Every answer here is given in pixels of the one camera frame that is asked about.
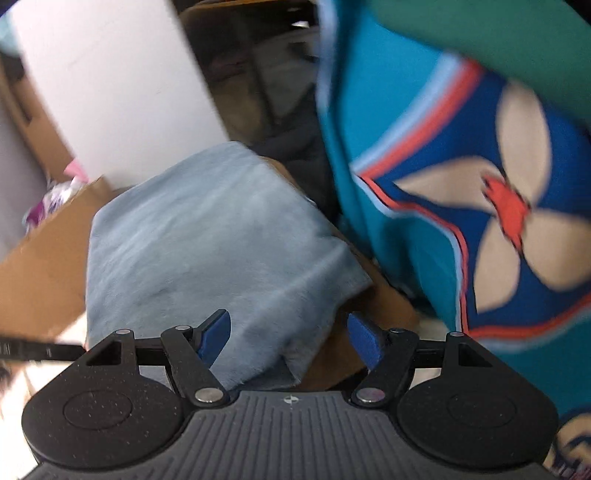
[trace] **white wall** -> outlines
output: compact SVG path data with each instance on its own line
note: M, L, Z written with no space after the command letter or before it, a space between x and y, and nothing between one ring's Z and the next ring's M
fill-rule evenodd
M22 217L46 191L43 172L0 103L0 261L24 236Z
M91 177L138 183L227 140L169 0L20 0L26 68Z

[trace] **cardboard flap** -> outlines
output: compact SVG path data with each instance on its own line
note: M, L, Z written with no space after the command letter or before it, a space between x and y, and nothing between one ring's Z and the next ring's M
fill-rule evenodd
M86 186L0 264L0 334L54 338L84 312L90 228L110 192Z

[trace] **red stripe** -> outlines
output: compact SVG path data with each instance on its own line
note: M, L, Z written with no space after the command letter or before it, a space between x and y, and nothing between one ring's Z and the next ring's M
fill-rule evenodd
M456 80L441 96L440 103L435 106L424 121L389 151L382 160L370 166L361 175L381 177L430 142L466 103L476 90L482 75L483 70L480 65L474 61L467 61Z
M591 305L591 293L583 297L579 302L573 305L566 312L544 322L542 325L533 325L531 327L499 327L487 325L472 329L469 333L474 338L500 338L500 339L526 339L534 336L540 336L553 330L563 323L568 322L578 312Z
M460 252L462 254L462 285L460 286L459 293L462 332L467 333L471 337L475 339L497 338L509 340L523 340L536 336L541 336L559 327L563 323L568 322L579 312L591 306L591 293L589 293L581 300L579 300L579 302L577 302L574 306L572 306L562 314L550 319L549 321L544 322L542 325L533 325L531 327L487 325L471 329L468 325L466 311L466 290L468 287L468 246L466 240L464 239L464 236L462 235L461 230L456 225L446 222L430 210L427 210L426 208L417 205L416 203L396 202L395 200L392 200L372 179L363 178L362 180L368 185L368 187L373 191L373 193L375 193L375 195L380 199L380 201L386 206L390 207L393 210L411 210L419 212L425 215L426 217L434 220L443 228L448 229L456 237L458 246L460 247Z
M462 235L461 230L454 224L446 222L442 218L435 215L430 210L423 208L416 203L410 202L396 202L392 200L386 193L370 178L362 177L362 180L368 185L368 187L376 194L376 196L380 199L380 201L390 207L393 210L413 210L416 212L420 212L426 217L434 220L435 222L439 223L444 228L447 228L449 231L453 233L456 237L457 243L460 246L460 251L462 252L462 285L460 287L460 318L462 320L462 331L468 332L468 325L467 325L467 312L466 312L466 289L467 289L467 272L468 272L468 245L464 236Z

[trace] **green fabric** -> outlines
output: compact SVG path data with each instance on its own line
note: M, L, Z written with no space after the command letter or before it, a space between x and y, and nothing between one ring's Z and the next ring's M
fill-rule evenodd
M591 126L591 26L563 0L368 0L389 30L518 79Z

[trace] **folded towel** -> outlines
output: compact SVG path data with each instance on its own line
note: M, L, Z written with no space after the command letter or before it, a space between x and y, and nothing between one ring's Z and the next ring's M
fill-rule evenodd
M122 327L138 338L159 336L223 308L232 333L212 372L224 387L290 387L306 373L336 309L369 284L322 214L231 142L134 187L96 215L89 342ZM161 371L149 376L164 381Z

